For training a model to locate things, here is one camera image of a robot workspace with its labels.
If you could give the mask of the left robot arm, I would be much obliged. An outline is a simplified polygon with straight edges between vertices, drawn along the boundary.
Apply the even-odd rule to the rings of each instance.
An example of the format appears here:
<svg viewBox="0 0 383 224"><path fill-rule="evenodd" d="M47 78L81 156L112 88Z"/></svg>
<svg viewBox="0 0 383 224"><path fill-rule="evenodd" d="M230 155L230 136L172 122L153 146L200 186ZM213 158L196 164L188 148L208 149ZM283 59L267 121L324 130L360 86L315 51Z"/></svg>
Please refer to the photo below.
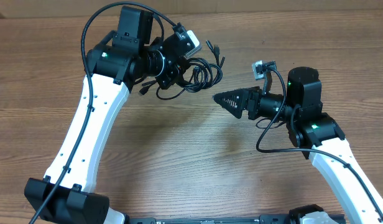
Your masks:
<svg viewBox="0 0 383 224"><path fill-rule="evenodd" d="M173 34L152 38L152 24L167 17L149 6L122 2L118 27L91 50L82 49L85 79L65 140L42 179L27 181L24 195L34 219L52 223L128 223L95 192L101 156L113 123L134 85L152 77L161 88L181 76L201 44L193 31L173 24Z"/></svg>

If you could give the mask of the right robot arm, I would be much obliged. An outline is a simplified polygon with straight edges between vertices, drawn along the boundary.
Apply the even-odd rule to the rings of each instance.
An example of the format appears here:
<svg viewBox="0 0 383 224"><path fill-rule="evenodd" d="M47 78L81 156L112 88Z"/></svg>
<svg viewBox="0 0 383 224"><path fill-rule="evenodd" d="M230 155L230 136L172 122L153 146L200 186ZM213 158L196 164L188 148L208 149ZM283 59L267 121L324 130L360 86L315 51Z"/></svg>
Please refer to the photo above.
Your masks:
<svg viewBox="0 0 383 224"><path fill-rule="evenodd" d="M283 122L293 147L287 152L302 152L324 177L351 223L383 223L383 198L353 156L346 135L337 122L322 111L322 84L314 68L291 69L281 79L282 93L269 93L275 65L256 65L256 79L265 80L262 88L241 88L217 93L214 101L240 118Z"/></svg>

